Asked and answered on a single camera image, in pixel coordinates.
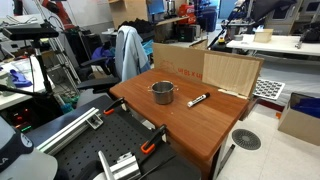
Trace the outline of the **black and white marker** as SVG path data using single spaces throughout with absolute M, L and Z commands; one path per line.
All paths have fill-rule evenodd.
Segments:
M 205 93 L 205 94 L 197 97 L 196 99 L 194 99 L 194 100 L 192 100 L 192 101 L 189 101 L 189 102 L 187 103 L 187 106 L 190 108 L 190 107 L 196 105 L 197 103 L 203 101 L 204 99 L 206 99 L 206 98 L 208 98 L 208 97 L 210 97 L 210 93 L 209 93 L 209 92 L 207 92 L 207 93 Z

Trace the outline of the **small steel pot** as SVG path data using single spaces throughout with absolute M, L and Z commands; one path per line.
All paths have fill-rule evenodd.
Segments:
M 167 105 L 173 102 L 174 92 L 178 86 L 171 81 L 158 81 L 148 87 L 148 91 L 153 94 L 154 101 L 159 105 Z

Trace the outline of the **brown wooden table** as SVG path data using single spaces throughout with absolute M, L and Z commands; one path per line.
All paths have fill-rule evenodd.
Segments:
M 154 102 L 148 87 L 158 81 L 178 86 L 168 105 Z M 187 103 L 209 92 L 210 97 L 188 107 Z M 111 88 L 111 94 L 123 97 L 130 108 L 159 127 L 167 126 L 168 141 L 182 156 L 194 163 L 204 180 L 215 180 L 221 166 L 228 134 L 242 116 L 248 102 L 161 69 L 152 69 Z

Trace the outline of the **light blue hanging jacket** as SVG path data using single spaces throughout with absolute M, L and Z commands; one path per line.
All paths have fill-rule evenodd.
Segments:
M 132 26 L 123 25 L 118 29 L 115 66 L 122 82 L 151 69 L 142 38 Z

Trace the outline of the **orange black clamp rear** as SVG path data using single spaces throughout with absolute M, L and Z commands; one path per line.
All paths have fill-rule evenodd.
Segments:
M 110 106 L 108 106 L 104 111 L 103 113 L 105 115 L 110 115 L 114 112 L 114 109 L 118 106 L 120 106 L 121 104 L 124 104 L 125 103 L 125 99 L 123 97 L 115 100 Z

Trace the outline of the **orange black clamp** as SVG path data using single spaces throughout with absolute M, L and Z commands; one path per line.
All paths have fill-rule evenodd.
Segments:
M 154 131 L 152 137 L 140 146 L 143 154 L 149 154 L 155 149 L 156 145 L 162 140 L 162 136 L 166 133 L 166 128 L 167 126 L 162 124 Z
M 125 99 L 123 97 L 115 100 L 110 106 L 108 106 L 104 111 L 103 113 L 105 115 L 110 115 L 114 112 L 114 109 L 118 106 L 120 106 L 121 104 L 124 104 L 125 103 Z

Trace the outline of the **black perforated breadboard base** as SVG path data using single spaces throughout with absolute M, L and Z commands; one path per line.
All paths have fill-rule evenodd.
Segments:
M 111 103 L 108 97 L 99 97 L 28 132 L 27 136 L 35 145 L 40 145 L 89 109 L 104 110 Z M 101 119 L 102 126 L 96 130 L 85 130 L 55 155 L 58 171 L 54 180 L 92 180 L 103 171 L 99 152 L 103 152 L 108 163 L 114 165 L 121 155 L 142 145 L 152 136 L 147 127 L 120 107 L 109 115 L 102 115 Z M 142 180 L 201 179 L 200 170 L 166 143 L 159 144 L 150 157 L 140 162 L 139 169 Z

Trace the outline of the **orange black clamp front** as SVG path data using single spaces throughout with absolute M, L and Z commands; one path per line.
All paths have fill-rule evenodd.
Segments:
M 162 140 L 162 136 L 166 133 L 166 128 L 167 126 L 162 124 L 154 131 L 152 137 L 140 146 L 143 154 L 149 154 L 155 149 L 156 145 Z

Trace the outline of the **long aluminium extrusion bar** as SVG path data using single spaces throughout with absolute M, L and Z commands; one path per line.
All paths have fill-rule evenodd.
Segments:
M 88 128 L 97 130 L 102 124 L 99 109 L 93 107 L 38 145 L 37 149 L 48 155 L 55 155 Z

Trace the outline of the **cardboard backdrop panel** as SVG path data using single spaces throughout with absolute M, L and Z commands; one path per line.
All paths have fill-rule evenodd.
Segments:
M 233 53 L 153 44 L 154 67 L 190 80 L 213 85 L 241 98 L 250 98 L 262 58 Z

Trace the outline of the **black office chair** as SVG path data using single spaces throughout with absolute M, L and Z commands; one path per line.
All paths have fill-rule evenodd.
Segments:
M 78 63 L 76 72 L 81 80 L 78 90 L 100 93 L 120 82 L 110 41 L 103 42 L 98 34 L 66 32 L 65 35 Z

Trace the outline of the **round floor drain cover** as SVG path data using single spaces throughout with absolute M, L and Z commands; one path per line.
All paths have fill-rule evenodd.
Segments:
M 257 150 L 261 147 L 259 137 L 246 129 L 236 129 L 232 132 L 233 141 L 246 150 Z

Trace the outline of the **calibration dot pattern board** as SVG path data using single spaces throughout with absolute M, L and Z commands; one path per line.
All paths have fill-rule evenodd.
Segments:
M 277 100 L 284 87 L 285 84 L 282 82 L 259 78 L 253 94 L 259 97 Z

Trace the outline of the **small wooden box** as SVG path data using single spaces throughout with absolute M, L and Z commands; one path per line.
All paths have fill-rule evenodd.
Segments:
M 254 42 L 267 43 L 271 40 L 272 34 L 272 29 L 259 29 L 255 32 Z

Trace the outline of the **white background table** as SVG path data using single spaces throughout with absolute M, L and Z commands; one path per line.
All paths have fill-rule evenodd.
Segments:
M 320 56 L 319 43 L 303 43 L 298 49 L 296 45 L 300 40 L 299 36 L 273 35 L 267 43 L 254 41 L 254 36 L 244 34 L 241 41 L 232 40 L 227 44 L 228 48 L 246 49 L 267 52 L 289 53 L 298 55 Z

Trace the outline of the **blue cloth on desk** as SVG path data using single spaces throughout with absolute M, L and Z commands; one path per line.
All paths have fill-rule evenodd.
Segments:
M 12 76 L 13 84 L 18 88 L 30 87 L 32 82 L 27 80 L 22 73 L 17 72 L 14 69 L 10 70 L 10 74 Z

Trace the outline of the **cardboard box with blue contents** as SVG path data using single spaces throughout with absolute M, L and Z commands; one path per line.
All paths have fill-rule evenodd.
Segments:
M 278 130 L 319 146 L 319 99 L 304 94 L 292 93 L 281 114 Z

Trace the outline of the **short aluminium extrusion bracket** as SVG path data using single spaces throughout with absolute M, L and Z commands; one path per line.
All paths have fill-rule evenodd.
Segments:
M 128 152 L 118 158 L 116 163 L 110 166 L 102 151 L 98 152 L 103 171 L 93 180 L 138 180 L 141 177 L 136 157 Z

